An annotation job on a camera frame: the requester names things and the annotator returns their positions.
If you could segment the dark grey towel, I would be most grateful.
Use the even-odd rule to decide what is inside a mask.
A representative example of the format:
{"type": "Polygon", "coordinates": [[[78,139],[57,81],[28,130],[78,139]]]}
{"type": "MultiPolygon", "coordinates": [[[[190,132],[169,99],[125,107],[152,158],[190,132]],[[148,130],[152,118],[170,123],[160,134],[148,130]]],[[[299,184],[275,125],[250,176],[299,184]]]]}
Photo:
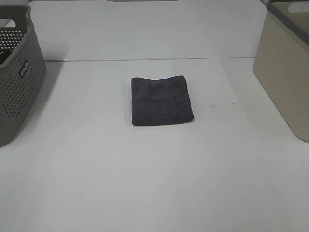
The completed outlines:
{"type": "Polygon", "coordinates": [[[184,76],[151,80],[131,79],[131,115],[134,126],[161,126],[194,119],[184,76]]]}

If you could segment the grey perforated plastic basket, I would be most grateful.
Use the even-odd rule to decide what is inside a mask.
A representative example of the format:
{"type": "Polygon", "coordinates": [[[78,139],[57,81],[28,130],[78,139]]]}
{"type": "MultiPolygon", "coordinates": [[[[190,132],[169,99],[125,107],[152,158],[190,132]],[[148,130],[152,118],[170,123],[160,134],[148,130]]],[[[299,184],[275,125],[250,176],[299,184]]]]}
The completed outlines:
{"type": "Polygon", "coordinates": [[[41,89],[46,65],[27,5],[1,5],[1,19],[15,22],[0,28],[0,144],[18,134],[41,89]]]}

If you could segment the beige plastic storage bin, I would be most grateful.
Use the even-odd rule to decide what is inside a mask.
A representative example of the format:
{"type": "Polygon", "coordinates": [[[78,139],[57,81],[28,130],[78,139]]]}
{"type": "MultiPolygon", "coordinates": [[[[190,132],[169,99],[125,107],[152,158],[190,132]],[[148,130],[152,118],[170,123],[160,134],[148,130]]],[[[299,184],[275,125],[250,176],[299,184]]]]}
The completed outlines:
{"type": "Polygon", "coordinates": [[[309,2],[270,0],[253,73],[296,137],[309,140],[309,2]]]}

